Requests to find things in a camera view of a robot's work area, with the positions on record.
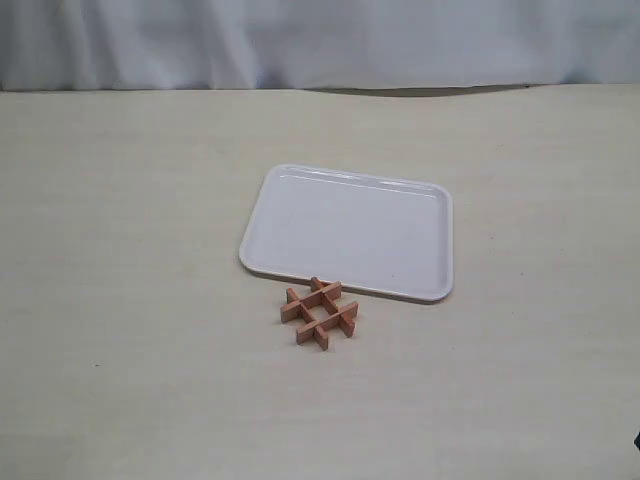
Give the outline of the wooden notched stick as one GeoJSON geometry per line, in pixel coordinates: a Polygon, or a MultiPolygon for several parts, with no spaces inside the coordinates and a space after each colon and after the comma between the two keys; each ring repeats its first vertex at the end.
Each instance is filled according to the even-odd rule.
{"type": "Polygon", "coordinates": [[[302,320],[304,324],[296,330],[296,343],[302,345],[313,339],[318,346],[326,351],[329,347],[329,336],[321,321],[316,318],[311,309],[322,305],[324,295],[321,290],[300,297],[292,288],[286,290],[286,304],[280,309],[280,320],[287,323],[302,320]]]}
{"type": "Polygon", "coordinates": [[[321,291],[313,292],[311,286],[310,292],[304,296],[300,296],[294,289],[288,288],[286,290],[286,303],[280,308],[280,321],[287,323],[292,320],[302,319],[301,307],[304,306],[311,310],[322,306],[321,295],[321,291]]]}
{"type": "Polygon", "coordinates": [[[327,283],[320,281],[317,277],[311,278],[311,290],[321,291],[321,304],[329,314],[328,319],[335,320],[346,337],[351,338],[356,329],[356,316],[359,304],[351,302],[343,306],[337,304],[337,300],[342,296],[342,283],[327,283]]]}
{"type": "Polygon", "coordinates": [[[322,350],[327,350],[329,348],[328,331],[339,327],[337,322],[328,319],[329,316],[322,320],[316,319],[311,311],[304,306],[301,307],[301,312],[305,324],[296,330],[296,343],[302,345],[314,339],[322,350]]]}

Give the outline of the white backdrop curtain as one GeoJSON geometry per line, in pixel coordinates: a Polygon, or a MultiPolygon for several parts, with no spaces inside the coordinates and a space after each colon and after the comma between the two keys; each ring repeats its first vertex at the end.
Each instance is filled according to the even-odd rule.
{"type": "Polygon", "coordinates": [[[635,83],[635,1],[5,1],[5,90],[635,83]]]}

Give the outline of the white plastic tray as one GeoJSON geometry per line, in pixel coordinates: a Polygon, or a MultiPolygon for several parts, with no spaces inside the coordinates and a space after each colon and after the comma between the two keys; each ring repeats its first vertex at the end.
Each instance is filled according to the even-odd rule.
{"type": "Polygon", "coordinates": [[[453,250],[443,187],[282,164],[263,181],[239,260],[260,275],[432,303],[453,290],[453,250]]]}

